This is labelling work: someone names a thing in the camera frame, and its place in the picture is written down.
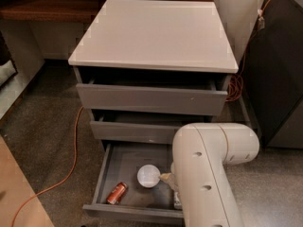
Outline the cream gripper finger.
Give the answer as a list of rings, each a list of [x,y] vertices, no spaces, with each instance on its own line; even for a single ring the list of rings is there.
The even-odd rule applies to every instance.
[[[159,176],[159,179],[166,183],[174,192],[179,191],[178,183],[173,173],[163,173]]]

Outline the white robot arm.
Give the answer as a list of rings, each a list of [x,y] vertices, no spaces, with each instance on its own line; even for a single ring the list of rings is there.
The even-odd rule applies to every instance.
[[[244,227],[224,166],[256,158],[259,141],[237,123],[192,123],[172,141],[172,174],[186,227]]]

